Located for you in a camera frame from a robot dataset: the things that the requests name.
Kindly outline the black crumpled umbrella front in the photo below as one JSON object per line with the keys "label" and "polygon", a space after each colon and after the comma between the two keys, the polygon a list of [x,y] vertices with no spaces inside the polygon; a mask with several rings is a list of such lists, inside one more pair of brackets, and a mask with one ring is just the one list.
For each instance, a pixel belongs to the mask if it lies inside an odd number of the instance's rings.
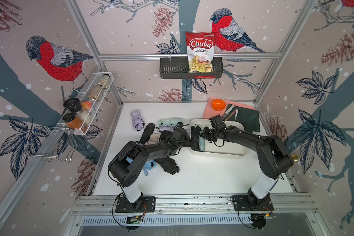
{"label": "black crumpled umbrella front", "polygon": [[180,172],[178,165],[176,164],[175,160],[168,157],[168,158],[158,158],[154,160],[157,164],[161,166],[161,168],[171,175]]}

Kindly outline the black umbrella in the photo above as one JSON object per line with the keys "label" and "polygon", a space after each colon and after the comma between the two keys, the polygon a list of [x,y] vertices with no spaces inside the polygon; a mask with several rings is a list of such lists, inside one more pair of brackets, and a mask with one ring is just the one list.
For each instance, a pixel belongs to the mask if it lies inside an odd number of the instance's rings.
{"label": "black umbrella", "polygon": [[142,133],[139,143],[145,145],[146,142],[150,140],[150,136],[153,134],[154,130],[155,130],[155,124],[153,123],[148,124]]}
{"label": "black umbrella", "polygon": [[190,148],[194,151],[201,151],[199,146],[199,137],[201,128],[199,126],[191,127]]}
{"label": "black umbrella", "polygon": [[154,160],[157,164],[161,166],[161,168],[171,175],[180,172],[178,165],[176,164],[175,160],[168,157],[168,158],[158,158]]}

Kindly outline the orange spice jar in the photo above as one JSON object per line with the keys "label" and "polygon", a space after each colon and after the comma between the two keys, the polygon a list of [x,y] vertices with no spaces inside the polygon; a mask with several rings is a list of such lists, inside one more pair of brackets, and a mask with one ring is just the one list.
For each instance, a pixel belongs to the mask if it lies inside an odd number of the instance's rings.
{"label": "orange spice jar", "polygon": [[87,125],[79,117],[75,116],[74,113],[66,113],[63,115],[62,120],[71,129],[80,129],[83,132],[87,130]]}

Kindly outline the dark green cloth napkin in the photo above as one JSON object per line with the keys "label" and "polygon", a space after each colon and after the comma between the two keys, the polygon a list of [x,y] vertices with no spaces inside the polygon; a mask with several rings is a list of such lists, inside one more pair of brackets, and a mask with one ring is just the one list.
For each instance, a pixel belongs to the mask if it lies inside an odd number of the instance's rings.
{"label": "dark green cloth napkin", "polygon": [[261,131],[259,119],[260,113],[258,111],[237,106],[234,107],[233,111],[236,109],[239,110],[236,122],[243,125],[246,132],[253,133]]}

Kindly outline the light blue umbrella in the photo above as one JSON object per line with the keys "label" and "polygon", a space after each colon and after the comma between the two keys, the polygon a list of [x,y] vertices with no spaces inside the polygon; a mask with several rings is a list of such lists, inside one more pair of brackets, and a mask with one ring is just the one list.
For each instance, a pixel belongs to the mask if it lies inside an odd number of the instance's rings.
{"label": "light blue umbrella", "polygon": [[144,171],[145,175],[148,176],[148,171],[156,166],[156,162],[146,161],[143,157],[129,158],[125,159],[126,170],[130,176],[138,177],[141,171]]}

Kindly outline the glass spice jars row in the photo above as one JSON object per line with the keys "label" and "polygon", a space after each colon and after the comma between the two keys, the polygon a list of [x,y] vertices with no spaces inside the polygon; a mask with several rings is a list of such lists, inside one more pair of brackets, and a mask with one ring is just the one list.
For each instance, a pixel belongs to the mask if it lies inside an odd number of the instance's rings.
{"label": "glass spice jars row", "polygon": [[91,110],[93,104],[100,100],[101,94],[108,88],[108,83],[110,82],[109,74],[103,74],[98,81],[98,85],[92,86],[88,92],[88,99],[81,101],[81,105],[84,110]]}

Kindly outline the orange plastic bowl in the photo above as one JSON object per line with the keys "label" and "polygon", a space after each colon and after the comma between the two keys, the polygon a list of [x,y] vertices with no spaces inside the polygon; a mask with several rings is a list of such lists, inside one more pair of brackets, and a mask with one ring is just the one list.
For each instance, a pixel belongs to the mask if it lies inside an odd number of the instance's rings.
{"label": "orange plastic bowl", "polygon": [[227,105],[223,100],[215,99],[211,102],[211,107],[215,111],[222,111],[227,107]]}

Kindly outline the red cassava chips bag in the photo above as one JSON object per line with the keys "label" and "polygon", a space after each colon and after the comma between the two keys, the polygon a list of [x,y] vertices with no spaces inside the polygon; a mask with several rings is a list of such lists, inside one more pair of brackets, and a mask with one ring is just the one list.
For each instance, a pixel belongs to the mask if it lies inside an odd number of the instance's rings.
{"label": "red cassava chips bag", "polygon": [[212,73],[216,33],[186,32],[189,73]]}

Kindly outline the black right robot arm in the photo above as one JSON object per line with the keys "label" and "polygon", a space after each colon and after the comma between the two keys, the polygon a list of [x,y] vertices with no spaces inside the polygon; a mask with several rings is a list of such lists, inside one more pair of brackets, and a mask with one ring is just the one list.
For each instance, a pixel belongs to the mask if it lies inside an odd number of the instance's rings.
{"label": "black right robot arm", "polygon": [[279,176],[286,173],[294,160],[282,140],[276,136],[262,136],[243,131],[235,126],[219,130],[205,127],[201,136],[210,142],[218,139],[249,148],[257,154],[261,172],[248,191],[248,199],[264,200],[276,185]]}

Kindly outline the pale teal umbrella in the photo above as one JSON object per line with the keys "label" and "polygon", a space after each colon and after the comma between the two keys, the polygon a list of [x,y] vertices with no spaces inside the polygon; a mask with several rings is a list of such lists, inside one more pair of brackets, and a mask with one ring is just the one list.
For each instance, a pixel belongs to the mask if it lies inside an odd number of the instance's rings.
{"label": "pale teal umbrella", "polygon": [[206,140],[203,137],[199,137],[199,149],[200,151],[205,151]]}

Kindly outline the white handled kitchen knife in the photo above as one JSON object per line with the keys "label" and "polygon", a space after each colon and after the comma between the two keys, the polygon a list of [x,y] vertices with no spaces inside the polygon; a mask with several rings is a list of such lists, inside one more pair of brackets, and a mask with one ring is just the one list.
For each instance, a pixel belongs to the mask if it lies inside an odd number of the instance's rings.
{"label": "white handled kitchen knife", "polygon": [[222,116],[222,119],[224,121],[226,121],[231,116],[231,113],[233,112],[234,107],[235,107],[234,105],[231,105],[231,106],[227,107],[225,113]]}

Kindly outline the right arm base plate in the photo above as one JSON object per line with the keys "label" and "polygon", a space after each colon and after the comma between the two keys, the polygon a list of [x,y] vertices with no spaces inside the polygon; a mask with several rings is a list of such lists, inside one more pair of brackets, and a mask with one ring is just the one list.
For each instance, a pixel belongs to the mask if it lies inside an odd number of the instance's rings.
{"label": "right arm base plate", "polygon": [[230,201],[234,204],[235,211],[274,211],[270,195],[261,200],[244,194],[233,195]]}

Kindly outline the pink plastic tray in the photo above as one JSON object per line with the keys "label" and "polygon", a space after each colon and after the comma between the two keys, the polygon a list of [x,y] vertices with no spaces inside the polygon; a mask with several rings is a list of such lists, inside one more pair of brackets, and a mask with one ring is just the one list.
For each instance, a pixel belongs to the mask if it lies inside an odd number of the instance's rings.
{"label": "pink plastic tray", "polygon": [[[215,100],[221,100],[223,105],[223,109],[222,110],[215,110],[213,107],[213,102]],[[207,105],[206,105],[206,109],[204,111],[203,114],[203,118],[204,119],[209,119],[213,116],[216,115],[224,115],[227,111],[227,108],[231,107],[232,105],[237,106],[237,107],[243,107],[243,108],[247,108],[247,109],[251,109],[251,110],[255,110],[255,108],[251,105],[247,105],[245,103],[239,103],[239,102],[234,102],[234,101],[230,101],[230,100],[226,100],[226,99],[222,99],[222,98],[217,98],[217,97],[210,97],[207,101]]]}

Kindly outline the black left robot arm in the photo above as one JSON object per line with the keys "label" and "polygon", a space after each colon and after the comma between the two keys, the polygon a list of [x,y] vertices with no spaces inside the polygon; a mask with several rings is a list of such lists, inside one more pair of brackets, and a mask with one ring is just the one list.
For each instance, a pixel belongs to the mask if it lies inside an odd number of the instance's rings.
{"label": "black left robot arm", "polygon": [[180,169],[172,157],[178,155],[189,141],[188,132],[182,127],[177,127],[172,135],[157,144],[128,142],[109,163],[108,172],[119,182],[127,201],[131,204],[139,203],[143,194],[136,181],[145,164],[155,161],[165,172],[171,175],[178,173]]}

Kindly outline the black lid spice grinder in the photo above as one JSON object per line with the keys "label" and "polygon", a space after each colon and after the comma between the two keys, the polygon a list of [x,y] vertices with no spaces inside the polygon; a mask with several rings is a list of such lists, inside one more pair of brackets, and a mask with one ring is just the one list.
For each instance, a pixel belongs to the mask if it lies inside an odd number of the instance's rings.
{"label": "black lid spice grinder", "polygon": [[63,103],[63,106],[72,113],[78,113],[82,110],[81,101],[78,98],[70,98]]}

